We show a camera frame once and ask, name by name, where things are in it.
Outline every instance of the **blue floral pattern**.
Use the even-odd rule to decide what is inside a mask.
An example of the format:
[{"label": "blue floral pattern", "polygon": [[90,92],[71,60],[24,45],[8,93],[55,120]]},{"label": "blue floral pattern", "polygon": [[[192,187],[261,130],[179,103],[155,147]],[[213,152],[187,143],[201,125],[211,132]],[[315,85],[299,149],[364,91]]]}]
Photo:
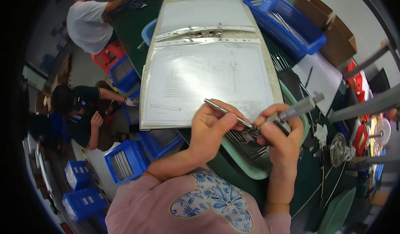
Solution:
[{"label": "blue floral pattern", "polygon": [[170,212],[178,218],[191,218],[212,208],[225,218],[237,231],[250,232],[253,219],[246,210],[248,205],[243,197],[245,191],[216,176],[212,172],[197,171],[197,190],[186,193],[175,200]]}]

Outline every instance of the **dark green shirt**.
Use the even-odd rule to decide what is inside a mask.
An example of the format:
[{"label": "dark green shirt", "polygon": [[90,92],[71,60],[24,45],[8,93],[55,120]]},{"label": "dark green shirt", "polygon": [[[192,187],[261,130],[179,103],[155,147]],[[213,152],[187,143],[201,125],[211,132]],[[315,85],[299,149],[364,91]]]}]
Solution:
[{"label": "dark green shirt", "polygon": [[82,98],[82,108],[86,114],[68,116],[66,119],[66,128],[68,134],[80,146],[86,148],[89,146],[91,124],[93,114],[97,111],[97,103],[100,97],[100,90],[97,87],[77,86],[73,88]]},{"label": "dark green shirt", "polygon": [[27,132],[37,142],[39,137],[43,139],[50,138],[51,136],[51,120],[46,115],[36,115],[29,113]]}]

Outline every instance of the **sandal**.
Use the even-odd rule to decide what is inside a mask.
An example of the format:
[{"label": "sandal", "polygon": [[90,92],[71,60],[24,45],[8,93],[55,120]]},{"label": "sandal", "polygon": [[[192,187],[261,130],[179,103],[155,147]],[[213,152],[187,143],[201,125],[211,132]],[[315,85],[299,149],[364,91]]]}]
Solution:
[{"label": "sandal", "polygon": [[118,109],[121,108],[121,105],[118,104],[117,101],[111,102],[111,105],[110,105],[110,106],[112,107],[112,111],[109,113],[109,115],[113,115],[116,111],[118,111]]},{"label": "sandal", "polygon": [[122,132],[116,132],[116,133],[115,133],[115,137],[118,138],[118,142],[120,142],[120,143],[124,142],[124,141],[122,140],[122,137],[123,137],[124,135],[125,135],[125,140],[126,140],[126,141],[129,140],[129,134],[122,133]]}]

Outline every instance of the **concrete floor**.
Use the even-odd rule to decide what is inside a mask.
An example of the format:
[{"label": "concrete floor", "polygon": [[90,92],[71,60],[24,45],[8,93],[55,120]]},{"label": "concrete floor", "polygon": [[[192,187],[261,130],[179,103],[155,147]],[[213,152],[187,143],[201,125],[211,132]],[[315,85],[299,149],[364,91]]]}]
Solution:
[{"label": "concrete floor", "polygon": [[[111,81],[110,78],[97,66],[96,63],[93,62],[89,53],[84,52],[81,48],[73,44],[72,47],[72,68],[71,68],[71,86],[94,86],[96,82],[100,80],[106,81],[110,86]],[[135,91],[140,87],[140,84],[137,84],[135,87],[132,88],[131,92]],[[139,121],[139,110],[135,107],[127,107],[128,114],[130,115],[131,123],[135,123]],[[113,128],[117,132],[128,133],[128,122],[125,118],[123,111],[119,110],[115,112],[114,116],[116,120],[113,124]],[[138,140],[135,134],[130,134],[131,140]],[[84,160],[83,152],[80,146],[72,140],[72,148],[77,160]],[[180,148],[180,145],[175,146],[170,150],[166,155],[171,155],[176,153]],[[104,155],[107,152],[102,152],[98,149],[89,151],[87,149],[84,150],[86,158],[89,164],[92,166],[95,179],[98,180],[100,186],[107,194],[108,198],[112,201],[118,186],[114,183],[110,172],[106,166]]]}]

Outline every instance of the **green workbench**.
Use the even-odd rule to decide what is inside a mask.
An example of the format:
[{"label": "green workbench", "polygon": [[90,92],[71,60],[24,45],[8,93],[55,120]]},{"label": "green workbench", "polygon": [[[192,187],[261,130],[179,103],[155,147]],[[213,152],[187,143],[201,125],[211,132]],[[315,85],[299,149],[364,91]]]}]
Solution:
[{"label": "green workbench", "polygon": [[[137,49],[137,47],[143,41],[141,37],[141,31],[148,23],[158,17],[162,2],[163,0],[152,0],[147,7],[138,10],[126,9],[111,17],[117,36],[126,49],[128,56],[130,57],[140,76],[143,71],[143,65],[146,61],[148,51],[148,46],[146,45],[144,45],[141,49]],[[267,35],[263,34],[263,37],[271,54],[280,53],[287,60],[289,65],[294,66],[296,64],[282,51],[281,48],[272,42]],[[316,118],[318,115],[319,111],[314,110],[313,117]],[[321,117],[320,124],[327,125],[327,142],[330,143],[330,141],[333,139],[333,136],[336,134],[335,128],[323,116]],[[190,141],[190,128],[180,129],[179,132],[187,142]],[[212,161],[208,162],[207,165],[214,172],[216,172],[218,176],[250,193],[256,199],[260,209],[263,210],[268,186],[268,178],[264,180],[253,180],[248,177],[232,160],[230,155],[223,147],[220,147],[217,156]],[[319,165],[319,159],[314,158],[312,152],[307,149],[304,149],[302,160],[299,162],[297,169],[295,193],[293,200],[290,203],[290,213],[292,216],[303,206],[303,204],[314,193],[322,181],[322,172]],[[332,192],[341,169],[342,166],[333,168],[327,177],[324,187],[324,200],[327,200]],[[355,186],[353,181],[344,180],[344,177],[345,175],[343,174],[331,200],[335,197],[335,195],[338,195],[343,190],[351,189]],[[294,228],[296,232],[299,231],[300,233],[303,232],[303,230],[316,231],[322,220],[321,216],[324,215],[324,212],[322,212],[320,210],[321,208],[319,207],[320,193],[321,190],[315,193],[313,198],[307,203],[307,206],[304,207],[304,209],[296,216],[296,218],[293,219],[292,228]],[[304,218],[305,216],[307,216],[306,221],[298,221],[300,225],[296,224],[296,219],[300,219],[300,217]]]}]

